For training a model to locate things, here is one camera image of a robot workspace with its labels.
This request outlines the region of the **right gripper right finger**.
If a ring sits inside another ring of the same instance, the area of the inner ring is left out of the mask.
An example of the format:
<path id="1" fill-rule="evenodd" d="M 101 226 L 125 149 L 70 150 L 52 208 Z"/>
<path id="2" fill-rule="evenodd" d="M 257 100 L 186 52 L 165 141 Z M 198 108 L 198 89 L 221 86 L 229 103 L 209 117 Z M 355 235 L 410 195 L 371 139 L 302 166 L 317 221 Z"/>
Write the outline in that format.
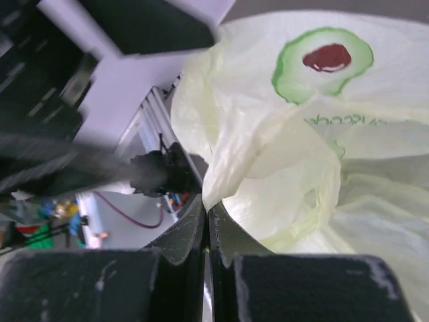
<path id="1" fill-rule="evenodd" d="M 222 205 L 208 213 L 215 321 L 412 321 L 390 267 L 362 255 L 279 255 Z"/>

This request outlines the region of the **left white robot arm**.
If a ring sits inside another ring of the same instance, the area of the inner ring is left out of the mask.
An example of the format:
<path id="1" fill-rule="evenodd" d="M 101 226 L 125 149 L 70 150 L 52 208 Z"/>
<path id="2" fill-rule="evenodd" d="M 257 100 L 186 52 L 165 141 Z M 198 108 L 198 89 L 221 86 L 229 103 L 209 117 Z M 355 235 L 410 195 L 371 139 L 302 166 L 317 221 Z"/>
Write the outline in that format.
<path id="1" fill-rule="evenodd" d="M 1 2 L 1 196 L 46 199 L 124 182 L 184 190 L 161 152 L 124 157 L 137 106 L 217 39 L 171 1 Z"/>

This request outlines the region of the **pale green plastic bag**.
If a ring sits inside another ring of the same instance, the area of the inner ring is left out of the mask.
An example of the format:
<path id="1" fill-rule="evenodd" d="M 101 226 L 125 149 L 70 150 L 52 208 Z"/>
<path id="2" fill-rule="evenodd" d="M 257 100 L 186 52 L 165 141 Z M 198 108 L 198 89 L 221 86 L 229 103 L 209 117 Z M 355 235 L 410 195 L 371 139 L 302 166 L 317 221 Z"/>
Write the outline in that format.
<path id="1" fill-rule="evenodd" d="M 277 253 L 382 258 L 427 321 L 428 26 L 280 11 L 219 34 L 171 110 L 204 207 Z"/>

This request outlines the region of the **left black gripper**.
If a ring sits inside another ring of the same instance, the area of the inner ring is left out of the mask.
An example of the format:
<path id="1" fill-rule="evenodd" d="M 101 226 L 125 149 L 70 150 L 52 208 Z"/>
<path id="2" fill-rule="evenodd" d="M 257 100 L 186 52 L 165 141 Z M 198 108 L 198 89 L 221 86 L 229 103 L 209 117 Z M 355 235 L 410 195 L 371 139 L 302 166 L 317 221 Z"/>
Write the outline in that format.
<path id="1" fill-rule="evenodd" d="M 83 1 L 125 55 L 163 54 L 214 45 L 211 28 L 167 1 Z M 78 142 L 79 106 L 97 67 L 38 9 L 37 1 L 1 2 L 1 196 L 16 191 L 57 197 L 128 180 L 159 194 L 182 174 L 161 152 L 126 161 L 96 142 Z"/>

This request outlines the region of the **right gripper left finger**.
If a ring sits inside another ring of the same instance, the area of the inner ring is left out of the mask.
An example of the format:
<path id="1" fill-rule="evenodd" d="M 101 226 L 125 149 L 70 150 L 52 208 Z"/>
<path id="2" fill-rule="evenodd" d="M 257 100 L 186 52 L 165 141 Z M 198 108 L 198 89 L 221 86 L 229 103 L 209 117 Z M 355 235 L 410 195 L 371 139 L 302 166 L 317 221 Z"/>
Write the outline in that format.
<path id="1" fill-rule="evenodd" d="M 200 196 L 140 250 L 23 250 L 1 271 L 2 321 L 200 321 Z"/>

